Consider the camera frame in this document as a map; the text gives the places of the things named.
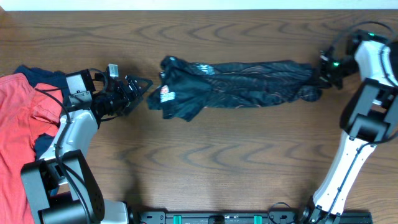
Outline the navy blue shirt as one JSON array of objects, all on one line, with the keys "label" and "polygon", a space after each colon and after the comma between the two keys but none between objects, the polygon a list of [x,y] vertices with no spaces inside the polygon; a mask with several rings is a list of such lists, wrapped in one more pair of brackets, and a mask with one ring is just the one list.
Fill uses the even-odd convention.
[{"label": "navy blue shirt", "polygon": [[[29,84],[34,88],[36,93],[45,93],[45,99],[51,103],[59,104],[55,100],[51,100],[49,95],[56,91],[62,92],[63,104],[66,105],[65,97],[70,94],[68,89],[66,74],[61,71],[51,72],[37,67],[27,67],[20,65],[15,70],[16,73],[23,73]],[[35,159],[38,160],[43,153],[51,146],[54,136],[44,133],[38,136],[34,143]]]}]

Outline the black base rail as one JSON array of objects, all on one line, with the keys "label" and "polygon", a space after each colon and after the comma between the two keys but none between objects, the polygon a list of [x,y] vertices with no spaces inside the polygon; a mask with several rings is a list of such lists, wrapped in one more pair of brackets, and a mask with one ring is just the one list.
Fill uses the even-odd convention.
[{"label": "black base rail", "polygon": [[340,216],[301,216],[293,210],[252,213],[170,213],[141,212],[134,218],[138,224],[373,224],[369,212],[348,212]]}]

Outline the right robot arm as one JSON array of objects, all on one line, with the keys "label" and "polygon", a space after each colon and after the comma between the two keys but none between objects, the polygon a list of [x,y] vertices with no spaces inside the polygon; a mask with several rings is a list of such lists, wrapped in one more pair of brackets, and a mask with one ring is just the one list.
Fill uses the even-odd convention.
[{"label": "right robot arm", "polygon": [[359,73],[361,84],[340,116],[340,145],[319,188],[298,223],[372,223],[368,211],[346,211],[347,196],[367,158],[380,144],[397,137],[395,43],[366,30],[350,33],[346,55],[334,57],[331,45],[320,56],[317,80],[341,89],[343,79]]}]

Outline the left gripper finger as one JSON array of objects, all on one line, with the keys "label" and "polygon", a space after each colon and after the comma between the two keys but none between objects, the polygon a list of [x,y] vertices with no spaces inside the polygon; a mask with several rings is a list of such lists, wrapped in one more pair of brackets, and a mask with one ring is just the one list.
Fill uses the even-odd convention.
[{"label": "left gripper finger", "polygon": [[140,78],[132,75],[127,75],[126,81],[129,88],[134,93],[145,93],[153,85],[153,81],[150,79]]},{"label": "left gripper finger", "polygon": [[124,108],[124,116],[128,116],[143,100],[142,95],[133,96],[131,100],[128,101],[128,104]]}]

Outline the black garment at right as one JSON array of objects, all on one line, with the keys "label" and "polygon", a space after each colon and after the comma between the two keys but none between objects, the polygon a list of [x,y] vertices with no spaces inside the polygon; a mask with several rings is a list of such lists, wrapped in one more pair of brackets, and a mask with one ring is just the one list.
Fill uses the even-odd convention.
[{"label": "black garment at right", "polygon": [[390,63],[394,78],[398,80],[398,41],[395,41],[390,46]]}]

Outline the red shirt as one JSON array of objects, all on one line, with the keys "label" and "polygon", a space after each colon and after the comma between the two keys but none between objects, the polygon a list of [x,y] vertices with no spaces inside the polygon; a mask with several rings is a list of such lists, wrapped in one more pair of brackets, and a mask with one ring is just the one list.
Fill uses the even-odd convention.
[{"label": "red shirt", "polygon": [[35,90],[23,73],[1,78],[1,223],[33,223],[21,179],[24,164],[35,161],[39,136],[58,132],[63,100]]}]

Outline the black patterned sports jersey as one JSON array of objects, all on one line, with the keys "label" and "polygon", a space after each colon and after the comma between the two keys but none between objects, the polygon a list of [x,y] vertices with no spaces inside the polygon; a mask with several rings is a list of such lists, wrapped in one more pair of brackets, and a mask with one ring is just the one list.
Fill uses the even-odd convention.
[{"label": "black patterned sports jersey", "polygon": [[262,108],[322,96],[312,66],[292,60],[209,64],[167,56],[160,67],[160,86],[147,104],[164,119],[191,121],[204,108]]}]

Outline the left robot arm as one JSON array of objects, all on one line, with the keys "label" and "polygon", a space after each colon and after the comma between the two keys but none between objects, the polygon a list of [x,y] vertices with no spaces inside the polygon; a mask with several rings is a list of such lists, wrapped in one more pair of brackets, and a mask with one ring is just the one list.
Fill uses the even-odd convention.
[{"label": "left robot arm", "polygon": [[66,75],[69,108],[40,159],[25,164],[21,178],[34,223],[139,223],[124,202],[106,200],[86,161],[100,124],[127,116],[152,86],[150,79],[83,70]]}]

